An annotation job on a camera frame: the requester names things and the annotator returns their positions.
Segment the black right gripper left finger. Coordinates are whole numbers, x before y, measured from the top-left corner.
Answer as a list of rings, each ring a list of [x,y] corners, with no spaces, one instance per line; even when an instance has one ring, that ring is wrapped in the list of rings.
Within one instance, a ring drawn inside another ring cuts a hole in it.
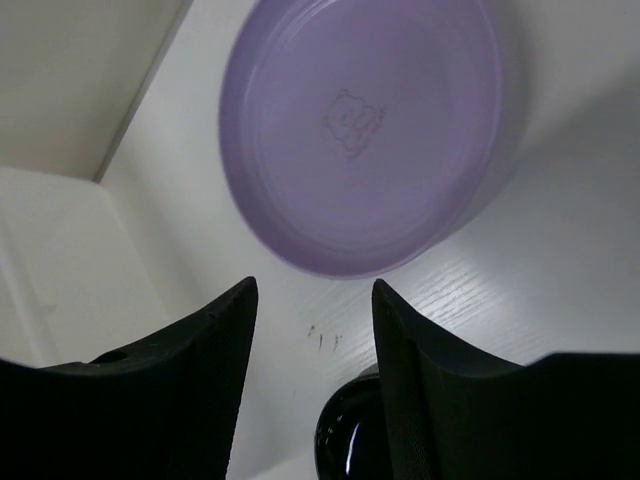
[[[257,307],[250,277],[91,362],[3,362],[2,477],[224,478]]]

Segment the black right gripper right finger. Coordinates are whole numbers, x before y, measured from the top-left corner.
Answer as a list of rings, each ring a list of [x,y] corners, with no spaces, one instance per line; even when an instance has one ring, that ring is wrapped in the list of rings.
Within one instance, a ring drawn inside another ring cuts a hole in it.
[[[635,479],[639,358],[556,353],[521,366],[422,316],[386,282],[372,315],[397,479]]]

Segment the purple plastic plate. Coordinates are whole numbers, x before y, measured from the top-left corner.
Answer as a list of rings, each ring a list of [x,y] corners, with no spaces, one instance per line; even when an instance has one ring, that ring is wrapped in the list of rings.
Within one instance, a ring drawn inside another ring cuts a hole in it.
[[[527,114],[513,1],[257,1],[225,68],[221,161],[258,241],[302,271],[399,267],[499,188]]]

